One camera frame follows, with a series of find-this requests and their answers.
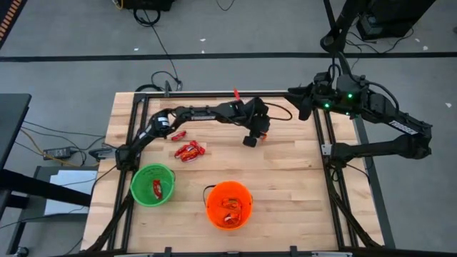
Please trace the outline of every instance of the robotic arm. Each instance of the robotic arm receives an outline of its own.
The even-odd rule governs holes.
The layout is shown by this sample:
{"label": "robotic arm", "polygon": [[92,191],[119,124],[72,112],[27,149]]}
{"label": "robotic arm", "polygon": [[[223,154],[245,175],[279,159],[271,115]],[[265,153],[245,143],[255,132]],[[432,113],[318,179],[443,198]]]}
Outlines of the robotic arm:
{"label": "robotic arm", "polygon": [[332,87],[330,72],[319,73],[307,87],[288,89],[286,99],[298,110],[298,118],[305,121],[315,108],[344,114],[351,119],[360,116],[374,124],[384,123],[404,133],[393,141],[349,146],[346,143],[322,145],[322,152],[329,156],[334,166],[345,167],[353,158],[397,154],[404,158],[421,159],[431,154],[431,125],[419,121],[398,109],[383,94],[372,91],[369,86],[384,87],[368,81],[365,76],[345,74],[339,76]]}
{"label": "robotic arm", "polygon": [[[149,143],[155,138],[166,138],[187,121],[219,121],[223,124],[243,126],[249,130],[243,144],[255,147],[257,139],[264,136],[270,127],[270,117],[267,113],[268,106],[259,97],[251,99],[246,104],[237,100],[213,107],[180,106],[176,109],[161,110],[149,119],[144,130],[138,131],[131,144],[124,144],[116,150],[116,167],[120,170],[136,168],[136,157]],[[169,115],[175,116],[172,124]]]}

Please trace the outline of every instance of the concrete floor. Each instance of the concrete floor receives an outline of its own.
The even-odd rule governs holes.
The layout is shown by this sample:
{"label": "concrete floor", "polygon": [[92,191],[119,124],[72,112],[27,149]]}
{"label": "concrete floor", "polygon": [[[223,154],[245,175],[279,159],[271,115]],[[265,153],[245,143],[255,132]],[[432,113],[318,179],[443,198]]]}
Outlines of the concrete floor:
{"label": "concrete floor", "polygon": [[[332,1],[335,13],[343,1]],[[415,25],[415,34],[394,51],[457,51],[457,1],[437,1]],[[318,40],[328,31],[319,0],[238,0],[222,12],[213,0],[177,1],[156,26],[170,54],[260,51],[323,52]],[[387,49],[394,40],[381,40]],[[348,46],[347,51],[355,51]],[[109,0],[29,0],[0,56],[162,54],[151,29],[140,27],[128,11]],[[175,61],[184,90],[286,89],[307,84],[324,71],[327,59],[231,59]],[[433,124],[433,155],[420,161],[376,158],[376,168],[397,248],[457,252],[457,190],[453,182],[457,145],[455,86],[457,59],[362,59],[355,74],[387,86],[401,109]],[[171,71],[168,61],[97,61],[62,63],[0,63],[2,93],[33,96],[26,120],[54,129],[104,133],[117,91],[147,84],[152,72]],[[165,76],[157,77],[161,84]],[[398,134],[387,126],[366,124],[371,141]],[[69,136],[80,147],[91,138]],[[45,148],[60,147],[57,138],[36,137]],[[28,143],[20,136],[19,142]],[[6,167],[26,175],[37,165],[51,166],[15,146]],[[17,220],[7,209],[0,226]],[[81,237],[84,223],[27,226],[21,245],[31,256],[67,252]],[[0,230],[10,239],[12,227]],[[0,253],[4,253],[4,244]]]}

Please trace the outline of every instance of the wooden table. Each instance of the wooden table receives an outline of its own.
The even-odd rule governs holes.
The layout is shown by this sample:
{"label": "wooden table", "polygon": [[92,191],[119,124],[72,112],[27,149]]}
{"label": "wooden table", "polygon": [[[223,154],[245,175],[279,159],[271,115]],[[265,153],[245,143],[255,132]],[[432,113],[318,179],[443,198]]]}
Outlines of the wooden table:
{"label": "wooden table", "polygon": [[[114,146],[125,143],[133,97],[133,93],[116,94],[107,143]],[[259,142],[256,148],[242,144],[248,134],[245,128],[198,121],[185,123],[179,129],[187,130],[185,141],[157,139],[144,149],[141,166],[163,163],[173,169],[177,177],[176,190],[171,200],[159,207],[146,208],[135,203],[129,252],[164,252],[166,246],[171,246],[173,252],[289,251],[290,246],[298,246],[299,251],[337,249],[313,118],[299,121],[296,108],[283,98],[262,99],[286,107],[294,119],[272,120],[268,140]],[[149,115],[164,108],[213,106],[232,100],[153,99],[149,103]],[[273,106],[268,114],[287,117],[283,110]],[[347,116],[333,114],[332,119],[338,142],[358,143]],[[322,123],[326,135],[325,122]],[[176,160],[174,151],[190,140],[197,140],[206,148],[205,156],[191,163]],[[352,160],[350,164],[364,170],[361,159]],[[99,176],[114,165],[113,159],[102,161]],[[343,172],[354,216],[370,236],[382,244],[367,178],[352,168],[345,168]],[[97,183],[81,249],[88,248],[111,219],[118,180],[119,172],[113,171]],[[243,183],[254,199],[251,218],[237,231],[221,231],[211,225],[202,200],[205,186],[227,180]],[[121,245],[124,221],[119,224],[116,248]],[[346,222],[341,224],[349,245]]]}

